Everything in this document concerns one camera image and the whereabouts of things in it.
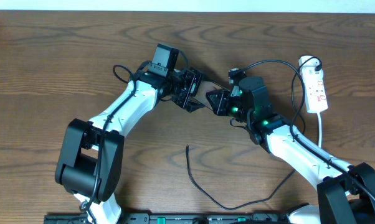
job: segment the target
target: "black cable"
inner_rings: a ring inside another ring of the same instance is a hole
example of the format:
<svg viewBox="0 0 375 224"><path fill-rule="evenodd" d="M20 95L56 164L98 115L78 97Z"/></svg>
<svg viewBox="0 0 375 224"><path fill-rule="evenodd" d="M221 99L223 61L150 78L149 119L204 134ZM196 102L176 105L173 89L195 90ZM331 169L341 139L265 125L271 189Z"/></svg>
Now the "black cable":
<svg viewBox="0 0 375 224"><path fill-rule="evenodd" d="M170 100L172 100L172 97L170 99L167 99L167 100L160 99L161 102L167 102L167 101L170 101Z"/></svg>
<svg viewBox="0 0 375 224"><path fill-rule="evenodd" d="M232 119L230 119L230 121L229 121L229 124L230 124L232 127L235 127L235 128L242 128L242 129L244 129L244 130L247 130L247 129L245 128L245 126L243 126L243 125L233 125L233 124L232 124L233 121L237 121L236 118L232 118Z"/></svg>
<svg viewBox="0 0 375 224"><path fill-rule="evenodd" d="M314 56L312 56L312 57L310 57L309 59L307 59L306 61L304 61L304 62L299 66L299 68L298 68L297 70L300 71L300 69L302 68L302 66L304 66L304 64L306 64L307 62L309 62L310 60L312 60L312 59L314 59L314 58L319 60L319 65L317 65L316 67L319 68L319 69L321 69L321 67L322 67L322 61L321 61L318 57L314 57ZM292 106L293 106L295 112L297 112L297 109L295 108L295 101L294 101L294 80L295 80L295 77L296 77L297 75L299 75L299 74L297 74L297 73L294 74L294 77L293 77L293 80L292 80ZM305 133L305 129L306 129L306 123L305 123L304 117L301 115L301 113L298 114L298 116L301 118L302 123L303 123L303 125L304 125L303 130L302 130L302 132L301 132L302 134L304 134L304 133Z"/></svg>
<svg viewBox="0 0 375 224"><path fill-rule="evenodd" d="M92 224L97 224L96 223L96 218L95 218L95 216L93 215L93 213L92 213L92 211L91 211L91 209L89 208L88 209L88 215L92 218Z"/></svg>
<svg viewBox="0 0 375 224"><path fill-rule="evenodd" d="M144 69L146 66L148 66L150 63L151 63L150 60L147 60L147 61L142 62L142 64L140 64L139 68L136 69L136 71L138 71L138 70L143 70L143 69Z"/></svg>
<svg viewBox="0 0 375 224"><path fill-rule="evenodd" d="M72 222L72 224L74 224L74 221L79 221L80 219L81 219L81 217L70 218L70 219L68 219L67 224L69 224L70 222Z"/></svg>
<svg viewBox="0 0 375 224"><path fill-rule="evenodd" d="M297 70L295 69L295 67L294 67L293 65L291 65L290 63L288 63L288 62L286 62L286 61L283 61L283 60L277 60L277 59L261 60L261 61L259 61L259 62L255 62L255 63L253 63L253 64L251 64L251 65L249 65L249 66L247 66L247 67L245 67L245 68L243 68L243 69L237 70L236 72L239 72L239 73L240 73L240 72L244 72L244 71L246 71L246 70L248 70L248 69L250 69L250 68L252 68L252 67L254 67L254 66L260 65L260 64L262 64L262 63L267 63L267 62L277 62L277 63L282 63L282 64L285 64L285 65L291 67L292 69L294 69L294 71L297 72Z"/></svg>
<svg viewBox="0 0 375 224"><path fill-rule="evenodd" d="M87 212L91 206L91 204L93 203L93 200L97 194L97 191L99 189L99 185L100 185L100 168L102 166L102 153L103 153L103 150L104 150L104 142L105 142L105 133L106 133L106 129L107 129L107 126L109 124L109 122L112 120L112 118L114 117L114 114L130 99L132 98L132 96L135 94L136 92L136 80L135 80L135 77L133 76L133 73L131 72L131 70L129 70L127 67L125 67L124 65L115 65L113 67L113 71L115 71L115 68L116 67L121 67L121 68L124 68L129 74L130 74L130 77L133 81L133 89L131 91L131 93L125 98L124 101L122 101L111 113L110 115L107 116L107 119L105 121L105 124L103 125L103 128L102 128L102 131L100 133L101 135L101 138L100 138L100 143L99 143L99 149L98 149L98 160L97 160L97 168L96 168L96 176L95 176L95 183L93 185L93 191L92 191L92 195L91 197L89 198L89 201L86 203L86 202L82 202L81 205L80 205L80 209L82 212Z"/></svg>
<svg viewBox="0 0 375 224"><path fill-rule="evenodd" d="M187 164L187 173L189 175L189 179L190 181L192 182L192 184L197 188L199 189L205 196L207 196L209 199L212 200L212 202L214 202L216 205L220 206L220 208L223 208L225 210L229 210L229 211L232 211L232 210L237 210L239 208L242 208L242 207L246 207L248 205L252 205L252 204L255 204L255 203L260 203L260 202L266 202L268 200L270 200L274 195L275 193L277 192L277 190L294 174L295 170L292 170L280 183L279 185L277 185L277 187L275 188L275 190L269 195L269 197L267 198L264 198L264 199L260 199L260 200L255 200L255 201L252 201L252 202L248 202L248 203L245 203L243 205L239 205L237 207L233 207L233 208L228 208L228 207L225 207L223 205L221 205L219 202L217 202L214 198L212 198L205 190L203 190L197 183L196 181L193 179L193 176L192 176L192 172L191 172L191 169L190 169L190 161L189 161L189 146L186 146L186 164Z"/></svg>
<svg viewBox="0 0 375 224"><path fill-rule="evenodd" d="M113 74L114 74L114 76L116 76L117 79L119 79L119 81L121 81L121 82L123 82L123 83L125 83L125 84L128 84L127 81L125 81L124 79L122 79L121 77L119 77L119 76L117 75L117 72L115 71L115 69L116 69L117 67L124 68L125 70L129 70L129 69L126 68L124 65L114 65L114 66L113 66Z"/></svg>
<svg viewBox="0 0 375 224"><path fill-rule="evenodd" d="M179 53L182 55L182 57L185 59L185 62L186 62L186 69L189 69L189 60L188 58L186 57L185 53L183 53L182 50L179 50Z"/></svg>

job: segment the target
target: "black bracket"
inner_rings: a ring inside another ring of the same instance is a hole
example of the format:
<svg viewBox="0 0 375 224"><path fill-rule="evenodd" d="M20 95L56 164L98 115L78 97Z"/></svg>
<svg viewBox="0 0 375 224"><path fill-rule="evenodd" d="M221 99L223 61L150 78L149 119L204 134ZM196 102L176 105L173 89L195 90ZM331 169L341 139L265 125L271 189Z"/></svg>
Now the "black bracket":
<svg viewBox="0 0 375 224"><path fill-rule="evenodd" d="M375 170L362 163L350 167L349 173L375 196ZM330 224L375 223L375 204L347 177L326 178L318 184L320 221ZM359 194L359 199L348 201L345 192Z"/></svg>
<svg viewBox="0 0 375 224"><path fill-rule="evenodd" d="M74 119L67 126L62 150L55 172L55 181L71 194L90 197L95 183L97 159L81 152L81 148L98 146L101 129L91 123ZM105 133L100 185L94 202L107 201L120 179L123 159L124 136L116 131Z"/></svg>
<svg viewBox="0 0 375 224"><path fill-rule="evenodd" d="M197 94L204 74L199 70L190 68L190 70L183 70L175 73L175 75L173 79L172 101L187 112L203 108L204 106L201 103L190 100L190 97Z"/></svg>
<svg viewBox="0 0 375 224"><path fill-rule="evenodd" d="M214 90L206 93L206 98L211 105L212 111L218 116L229 116L228 111L230 99L229 90Z"/></svg>

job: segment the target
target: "power outlet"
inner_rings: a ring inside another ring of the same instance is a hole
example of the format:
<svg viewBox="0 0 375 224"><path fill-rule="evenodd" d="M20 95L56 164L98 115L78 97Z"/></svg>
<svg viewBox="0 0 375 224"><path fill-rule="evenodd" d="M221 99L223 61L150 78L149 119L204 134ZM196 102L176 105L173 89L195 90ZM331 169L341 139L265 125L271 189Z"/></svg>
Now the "power outlet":
<svg viewBox="0 0 375 224"><path fill-rule="evenodd" d="M312 56L302 56L298 63L301 64ZM305 106L308 113L320 113L328 108L325 85L323 83L323 69L315 71L319 65L318 59L311 59L305 63L301 70L301 76L305 84Z"/></svg>

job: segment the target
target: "wooden table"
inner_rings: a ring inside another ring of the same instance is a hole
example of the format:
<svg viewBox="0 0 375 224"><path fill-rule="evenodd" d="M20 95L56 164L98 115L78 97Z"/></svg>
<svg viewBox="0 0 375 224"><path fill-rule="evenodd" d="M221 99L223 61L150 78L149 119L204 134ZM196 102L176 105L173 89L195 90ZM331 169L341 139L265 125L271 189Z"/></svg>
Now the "wooden table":
<svg viewBox="0 0 375 224"><path fill-rule="evenodd" d="M112 66L136 69L153 58L158 42L183 49L192 66L223 84L229 69L258 60L296 65L302 55L318 56L329 103L325 149L375 168L375 15L0 11L0 223L78 212L77 200L54 181L66 126L113 102L125 85ZM248 74L263 77L276 110L291 117L292 71L268 64ZM316 141L316 115L305 118ZM159 103L126 137L115 192L121 206L225 212L190 183L187 144L197 182L230 207L268 197L292 169L229 126L229 118ZM316 191L295 174L270 201L236 212L302 202L317 204Z"/></svg>

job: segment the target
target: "power cord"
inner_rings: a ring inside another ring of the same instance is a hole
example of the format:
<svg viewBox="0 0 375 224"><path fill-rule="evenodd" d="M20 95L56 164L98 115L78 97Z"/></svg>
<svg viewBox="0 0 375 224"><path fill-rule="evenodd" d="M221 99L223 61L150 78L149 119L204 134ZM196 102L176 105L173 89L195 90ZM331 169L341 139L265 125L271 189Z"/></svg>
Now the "power cord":
<svg viewBox="0 0 375 224"><path fill-rule="evenodd" d="M319 128L318 146L322 147L322 118L320 116L320 112L317 112L316 115L318 115L318 128Z"/></svg>
<svg viewBox="0 0 375 224"><path fill-rule="evenodd" d="M273 190L273 192L269 195L269 197L267 198L264 198L264 199L260 199L260 200L255 200L255 201L252 201L252 202L247 202L245 204L242 204L242 205L239 205L237 207L232 207L232 208L228 208L228 207L225 207L223 205L221 205L219 202L217 202L213 197L211 197L204 189L202 189L199 184L196 183L196 181L193 179L193 176L192 176L192 172L191 172L191 168L190 168L190 160L189 160L189 146L186 146L186 164L187 164L187 174L189 175L189 179L190 181L192 182L192 184L197 188L199 189L205 196L207 196L209 199L212 200L212 202L214 202L216 205L218 205L220 208L223 208L225 210L228 210L228 211L233 211L233 210L237 210L239 208L242 208L242 207L246 207L248 205L252 205L252 204L255 204L255 203L260 203L260 202L266 202L268 200L270 200L277 192L277 190L279 190L279 188L294 174L295 170L292 170L278 185L277 187L275 188L275 190Z"/></svg>
<svg viewBox="0 0 375 224"><path fill-rule="evenodd" d="M179 50L179 53L182 55L183 59L185 59L185 62L186 62L186 69L189 69L189 60L188 60L188 58L186 57L185 53L183 53L182 50Z"/></svg>
<svg viewBox="0 0 375 224"><path fill-rule="evenodd" d="M113 73L114 75L122 82L126 82L124 79L122 79L121 77L119 77L116 72L115 72L115 69L117 67L121 67L121 68L124 68L129 74L130 74L130 78L132 79L133 81L133 89L131 91L131 93L125 98L124 101L122 101L108 116L107 116L107 119L105 121L105 124L103 125L103 128L102 128L102 131L100 133L101 135L101 138L100 138L100 143L99 143L99 148L98 148L98 160L97 160L97 168L96 168L96 174L95 174L95 183L93 185L93 191L92 191L92 195L91 197L89 198L89 201L86 202L82 202L81 205L80 205L80 209L82 212L88 212L88 214L92 214L91 211L90 211L90 206L92 205L93 203L93 200L98 192L98 189L99 189L99 185L100 185L100 168L102 166L102 154L103 154L103 150L104 149L104 142L105 142L105 133L106 133L106 129L107 129L107 126L109 124L109 122L112 120L112 118L114 117L114 114L122 107L125 105L125 103L130 99L132 98L132 96L135 94L136 92L136 80L135 80L135 77L133 76L133 73L131 72L131 70L129 70L127 67L125 67L124 65L114 65L113 66Z"/></svg>
<svg viewBox="0 0 375 224"><path fill-rule="evenodd" d="M147 60L147 61L142 62L142 64L140 64L140 66L138 67L138 69L137 69L136 71L144 69L146 66L149 65L149 63L151 63L150 60ZM123 83L125 83L125 84L128 84L128 82L127 82L126 80L124 80L123 78L121 78L121 77L117 74L117 72L115 71L116 68L124 68L124 69L127 69L127 68L126 68L124 65L114 65L114 66L113 66L113 74L114 74L114 76L116 76L117 79L119 79L119 81L121 81L121 82L123 82Z"/></svg>
<svg viewBox="0 0 375 224"><path fill-rule="evenodd" d="M87 210L87 213L88 213L88 215L92 218L92 224L97 224L97 222L96 222L96 218L95 218L95 216L93 215L92 210L91 210L90 208Z"/></svg>

